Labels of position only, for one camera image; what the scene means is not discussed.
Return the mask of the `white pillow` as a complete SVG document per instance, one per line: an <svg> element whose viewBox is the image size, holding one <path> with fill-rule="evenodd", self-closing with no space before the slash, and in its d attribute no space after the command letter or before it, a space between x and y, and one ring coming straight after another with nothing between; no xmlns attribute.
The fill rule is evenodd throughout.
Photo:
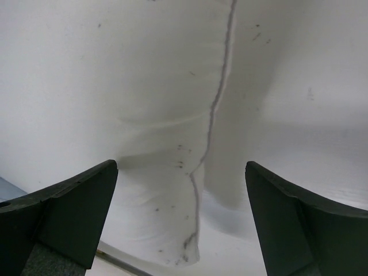
<svg viewBox="0 0 368 276"><path fill-rule="evenodd" d="M117 256L260 274L248 161L367 208L367 2L2 1L1 177L107 159Z"/></svg>

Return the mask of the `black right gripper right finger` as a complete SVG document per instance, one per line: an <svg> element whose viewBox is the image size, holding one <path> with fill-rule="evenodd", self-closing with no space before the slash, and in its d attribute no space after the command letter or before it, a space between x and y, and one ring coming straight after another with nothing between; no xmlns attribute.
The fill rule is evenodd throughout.
<svg viewBox="0 0 368 276"><path fill-rule="evenodd" d="M267 275L367 275L367 211L248 162L245 179Z"/></svg>

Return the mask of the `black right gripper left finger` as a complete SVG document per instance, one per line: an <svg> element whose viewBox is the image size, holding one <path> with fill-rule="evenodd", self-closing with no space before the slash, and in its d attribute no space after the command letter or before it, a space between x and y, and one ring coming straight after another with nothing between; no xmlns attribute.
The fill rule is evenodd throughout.
<svg viewBox="0 0 368 276"><path fill-rule="evenodd" d="M70 179L1 202L1 275L85 275L118 176L107 160Z"/></svg>

